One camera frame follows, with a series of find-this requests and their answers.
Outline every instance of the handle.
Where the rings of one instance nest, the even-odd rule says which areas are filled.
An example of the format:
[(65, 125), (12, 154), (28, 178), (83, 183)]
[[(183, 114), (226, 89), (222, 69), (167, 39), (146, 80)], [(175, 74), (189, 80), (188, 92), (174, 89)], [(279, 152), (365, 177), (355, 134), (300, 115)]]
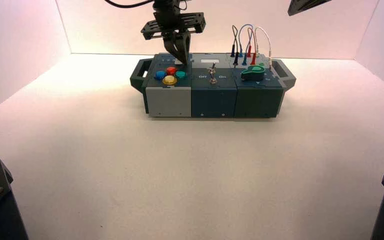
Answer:
[(273, 68), (279, 75), (280, 81), (282, 81), (286, 88), (285, 92), (295, 86), (297, 78), (292, 74), (292, 72), (286, 67), (284, 62), (279, 59), (273, 59)]
[(139, 60), (136, 67), (134, 68), (133, 74), (130, 77), (131, 86), (141, 93), (143, 91), (142, 85), (147, 79), (146, 77), (143, 77), (143, 75), (145, 71), (150, 69), (153, 60), (153, 58)]

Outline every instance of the blue button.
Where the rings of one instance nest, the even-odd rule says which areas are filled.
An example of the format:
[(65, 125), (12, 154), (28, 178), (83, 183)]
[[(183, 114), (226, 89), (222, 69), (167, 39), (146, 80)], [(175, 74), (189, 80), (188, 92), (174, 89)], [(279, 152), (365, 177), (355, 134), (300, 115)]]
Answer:
[(158, 81), (163, 80), (166, 77), (166, 72), (165, 71), (157, 71), (155, 74), (155, 79)]
[(184, 71), (177, 71), (176, 72), (176, 77), (178, 79), (184, 79), (186, 77), (186, 72), (184, 72)]

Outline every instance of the red plug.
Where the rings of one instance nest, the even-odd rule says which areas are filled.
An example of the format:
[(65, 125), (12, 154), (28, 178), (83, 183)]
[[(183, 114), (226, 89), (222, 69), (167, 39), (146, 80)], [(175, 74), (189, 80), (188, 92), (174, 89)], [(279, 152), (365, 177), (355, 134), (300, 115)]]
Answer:
[(252, 56), (251, 65), (255, 65), (256, 64), (256, 57), (257, 57), (257, 54), (254, 52), (254, 55)]
[(250, 58), (251, 57), (251, 45), (249, 45), (249, 48), (248, 48), (248, 56), (247, 56), (248, 58)]

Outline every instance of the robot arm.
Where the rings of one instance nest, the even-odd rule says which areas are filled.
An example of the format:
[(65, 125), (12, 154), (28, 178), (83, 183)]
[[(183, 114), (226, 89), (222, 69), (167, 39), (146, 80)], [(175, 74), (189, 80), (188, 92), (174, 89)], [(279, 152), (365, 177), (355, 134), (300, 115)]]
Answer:
[(187, 65), (189, 62), (189, 49), (191, 45), (191, 34), (200, 34), (204, 31), (206, 21), (203, 12), (180, 13), (181, 0), (146, 0), (132, 5), (120, 5), (110, 0), (107, 3), (118, 8), (134, 8), (153, 3), (155, 20), (149, 21), (142, 28), (141, 33), (146, 40), (162, 38), (164, 47), (171, 55)]

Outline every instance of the white label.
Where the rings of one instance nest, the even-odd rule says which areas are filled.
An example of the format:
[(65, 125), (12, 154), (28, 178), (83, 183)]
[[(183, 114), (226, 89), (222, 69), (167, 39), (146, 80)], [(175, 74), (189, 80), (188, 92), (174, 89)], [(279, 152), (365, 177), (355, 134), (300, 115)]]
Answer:
[(201, 59), (202, 64), (218, 64), (220, 61), (218, 59)]

